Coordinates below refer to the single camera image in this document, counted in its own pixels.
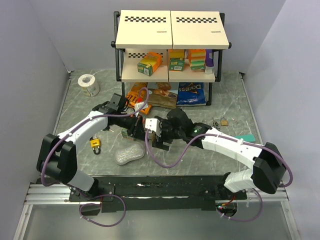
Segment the small brass padlock front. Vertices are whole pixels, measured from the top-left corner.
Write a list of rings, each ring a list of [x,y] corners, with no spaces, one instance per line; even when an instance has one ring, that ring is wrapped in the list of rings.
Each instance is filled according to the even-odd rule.
[[[222,117],[222,118],[220,119],[220,125],[221,125],[221,126],[224,126],[224,127],[227,127],[227,126],[229,125],[229,122],[228,122],[228,120],[227,120],[226,117]]]

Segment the yellow black padlock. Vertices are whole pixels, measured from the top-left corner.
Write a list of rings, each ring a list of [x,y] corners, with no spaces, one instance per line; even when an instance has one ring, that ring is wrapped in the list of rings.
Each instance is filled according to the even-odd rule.
[[[101,153],[101,140],[96,136],[93,136],[89,140],[92,151],[95,155],[99,155]]]

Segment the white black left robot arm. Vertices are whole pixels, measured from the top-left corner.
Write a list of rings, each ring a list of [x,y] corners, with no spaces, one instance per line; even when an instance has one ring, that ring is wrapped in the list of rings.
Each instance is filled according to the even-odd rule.
[[[90,113],[72,128],[58,134],[47,134],[41,144],[36,169],[41,173],[41,183],[51,186],[64,184],[81,191],[87,201],[99,195],[99,181],[78,168],[77,154],[90,138],[110,126],[126,129],[130,137],[143,140],[145,130],[143,117],[135,113],[125,113],[129,101],[122,95],[113,94],[110,101],[96,105]]]

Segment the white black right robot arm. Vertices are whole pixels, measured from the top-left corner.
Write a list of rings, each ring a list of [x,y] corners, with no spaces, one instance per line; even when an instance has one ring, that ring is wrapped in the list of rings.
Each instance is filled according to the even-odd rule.
[[[275,194],[288,168],[276,147],[266,142],[264,145],[229,136],[210,125],[192,122],[180,108],[172,109],[161,118],[145,120],[147,134],[154,134],[152,146],[168,150],[168,144],[181,139],[188,147],[214,151],[247,167],[239,172],[226,173],[218,193],[223,199],[230,199],[235,193],[257,188],[267,194]]]

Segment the brass padlock long shackle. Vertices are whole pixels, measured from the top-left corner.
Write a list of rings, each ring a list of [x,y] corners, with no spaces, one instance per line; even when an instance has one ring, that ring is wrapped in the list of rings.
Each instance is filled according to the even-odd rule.
[[[150,129],[148,130],[147,136],[148,136],[148,140],[151,141],[151,142],[154,142],[157,139],[156,133],[153,130],[150,130]]]

